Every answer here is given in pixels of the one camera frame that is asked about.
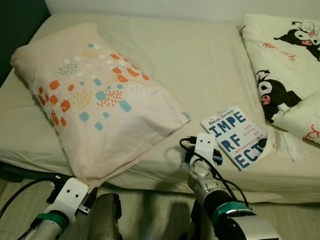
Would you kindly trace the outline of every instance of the mattress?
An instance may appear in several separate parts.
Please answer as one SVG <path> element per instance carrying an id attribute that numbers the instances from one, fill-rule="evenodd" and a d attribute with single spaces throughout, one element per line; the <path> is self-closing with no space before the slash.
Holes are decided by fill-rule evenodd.
<path id="1" fill-rule="evenodd" d="M 244 171 L 238 171 L 221 151 L 224 161 L 218 170 L 224 178 L 237 183 L 250 202 L 320 202 L 320 148 L 302 142 L 307 160 L 293 162 L 281 130 L 275 131 L 265 122 L 255 75 L 234 24 L 61 13 L 52 15 L 31 41 L 79 23 L 97 23 L 99 33 L 113 49 L 165 87 L 192 117 L 190 123 L 142 155 L 138 165 L 108 183 L 190 193 L 179 140 L 204 132 L 201 121 L 237 104 L 269 132 L 268 147 L 263 157 Z M 0 88 L 0 161 L 30 170 L 72 174 L 54 128 L 14 70 Z"/>

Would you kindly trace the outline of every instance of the white blanket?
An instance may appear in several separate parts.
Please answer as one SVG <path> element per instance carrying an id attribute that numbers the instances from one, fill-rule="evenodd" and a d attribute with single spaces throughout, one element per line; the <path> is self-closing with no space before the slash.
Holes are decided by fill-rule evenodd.
<path id="1" fill-rule="evenodd" d="M 320 21 L 248 14 L 243 24 L 265 118 L 320 143 Z"/>

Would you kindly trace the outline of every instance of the book cover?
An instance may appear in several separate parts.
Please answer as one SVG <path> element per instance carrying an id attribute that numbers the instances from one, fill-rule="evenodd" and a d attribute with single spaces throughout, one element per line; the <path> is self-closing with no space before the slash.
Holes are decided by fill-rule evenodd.
<path id="1" fill-rule="evenodd" d="M 202 121 L 201 126 L 210 134 L 233 163 L 244 170 L 263 152 L 268 133 L 252 122 L 237 105 L 230 105 Z"/>

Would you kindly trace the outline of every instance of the patterned pillowcase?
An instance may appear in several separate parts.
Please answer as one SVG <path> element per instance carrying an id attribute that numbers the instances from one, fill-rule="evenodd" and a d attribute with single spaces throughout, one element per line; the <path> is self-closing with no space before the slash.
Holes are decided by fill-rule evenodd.
<path id="1" fill-rule="evenodd" d="M 11 65 L 52 121 L 74 174 L 91 188 L 137 164 L 190 120 L 165 89 L 112 51 L 92 23 L 18 48 Z"/>

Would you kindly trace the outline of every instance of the wall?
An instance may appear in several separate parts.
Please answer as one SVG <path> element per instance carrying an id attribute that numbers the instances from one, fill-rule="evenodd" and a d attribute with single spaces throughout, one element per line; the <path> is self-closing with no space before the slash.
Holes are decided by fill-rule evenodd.
<path id="1" fill-rule="evenodd" d="M 54 13 L 108 13 L 128 16 L 233 21 L 259 13 L 319 19 L 320 0 L 45 0 Z"/>
<path id="2" fill-rule="evenodd" d="M 6 0 L 0 7 L 0 87 L 8 76 L 10 58 L 18 47 L 28 44 L 50 16 L 44 0 Z"/>

